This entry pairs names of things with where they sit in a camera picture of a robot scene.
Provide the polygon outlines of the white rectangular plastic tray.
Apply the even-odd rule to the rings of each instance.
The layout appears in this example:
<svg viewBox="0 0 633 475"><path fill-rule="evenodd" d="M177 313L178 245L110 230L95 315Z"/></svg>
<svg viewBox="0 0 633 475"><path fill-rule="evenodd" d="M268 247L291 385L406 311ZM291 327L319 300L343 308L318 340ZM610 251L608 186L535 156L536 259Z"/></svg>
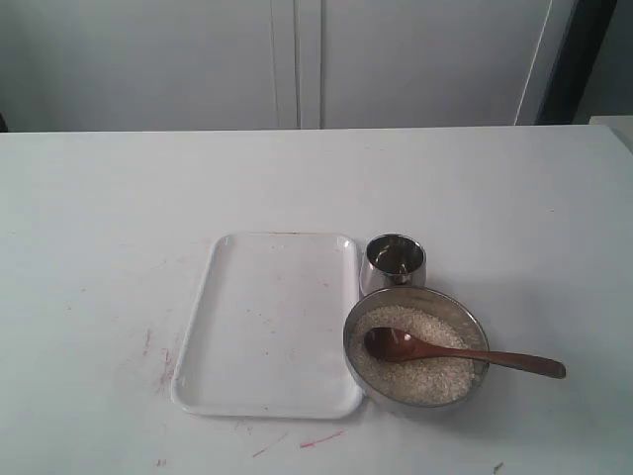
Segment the white rectangular plastic tray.
<svg viewBox="0 0 633 475"><path fill-rule="evenodd" d="M358 300L350 237L221 237L174 367L173 402L197 416L349 416L363 392L345 362L343 327Z"/></svg>

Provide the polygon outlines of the small steel cup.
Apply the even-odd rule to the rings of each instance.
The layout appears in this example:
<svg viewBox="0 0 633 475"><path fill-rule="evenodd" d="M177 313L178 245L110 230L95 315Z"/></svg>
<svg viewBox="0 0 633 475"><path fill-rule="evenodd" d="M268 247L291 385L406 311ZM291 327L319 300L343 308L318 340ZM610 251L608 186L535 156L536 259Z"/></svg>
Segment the small steel cup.
<svg viewBox="0 0 633 475"><path fill-rule="evenodd" d="M419 242L399 234L371 239L365 248L360 271L360 293L400 286L424 287L426 252Z"/></svg>

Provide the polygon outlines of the brown wooden spoon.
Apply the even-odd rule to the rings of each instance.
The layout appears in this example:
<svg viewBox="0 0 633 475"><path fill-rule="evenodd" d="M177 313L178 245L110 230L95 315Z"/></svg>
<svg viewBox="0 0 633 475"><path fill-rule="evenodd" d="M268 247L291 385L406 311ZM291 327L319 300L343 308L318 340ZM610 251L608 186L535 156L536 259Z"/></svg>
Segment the brown wooden spoon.
<svg viewBox="0 0 633 475"><path fill-rule="evenodd" d="M553 359L502 351L448 348L428 343L394 328L378 327L369 330L364 336L364 345L373 357L393 363L448 357L472 359L553 379L564 379L567 376L565 365Z"/></svg>

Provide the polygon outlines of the large steel bowl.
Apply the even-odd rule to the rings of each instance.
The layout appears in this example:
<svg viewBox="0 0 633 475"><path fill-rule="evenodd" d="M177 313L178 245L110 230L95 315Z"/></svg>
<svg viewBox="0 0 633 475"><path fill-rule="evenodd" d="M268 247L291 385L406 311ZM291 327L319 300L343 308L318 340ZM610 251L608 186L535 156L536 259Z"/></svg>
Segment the large steel bowl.
<svg viewBox="0 0 633 475"><path fill-rule="evenodd" d="M473 381L471 389L462 398L443 405L425 406L392 399L370 386L369 383L360 376L349 357L349 343L353 328L364 314L378 308L389 306L414 308L437 317L452 327L465 341L466 346L464 348L478 350L488 350L490 348L487 336L480 323L461 303L441 292L415 287L382 289L372 292L363 297L352 308L343 328L345 362L350 374L355 382L362 388L363 392L383 409L408 416L447 413L472 398L482 386L487 376L490 368L487 363L472 360L475 369L475 380Z"/></svg>

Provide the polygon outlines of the white cabinet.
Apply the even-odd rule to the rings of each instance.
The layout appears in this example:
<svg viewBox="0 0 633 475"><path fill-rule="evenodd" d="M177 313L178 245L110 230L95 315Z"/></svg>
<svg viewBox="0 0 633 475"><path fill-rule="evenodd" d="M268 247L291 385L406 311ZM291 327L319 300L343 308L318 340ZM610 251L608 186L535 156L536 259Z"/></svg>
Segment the white cabinet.
<svg viewBox="0 0 633 475"><path fill-rule="evenodd" d="M5 1L16 132L531 125L573 1Z"/></svg>

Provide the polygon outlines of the black vertical post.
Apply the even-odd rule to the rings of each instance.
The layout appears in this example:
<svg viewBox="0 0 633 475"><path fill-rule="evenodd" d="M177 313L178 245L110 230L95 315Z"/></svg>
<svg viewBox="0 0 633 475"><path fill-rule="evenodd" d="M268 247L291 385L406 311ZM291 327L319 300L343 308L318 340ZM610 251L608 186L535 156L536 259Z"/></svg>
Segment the black vertical post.
<svg viewBox="0 0 633 475"><path fill-rule="evenodd" d="M565 125L574 120L617 4L617 0L576 2L536 125Z"/></svg>

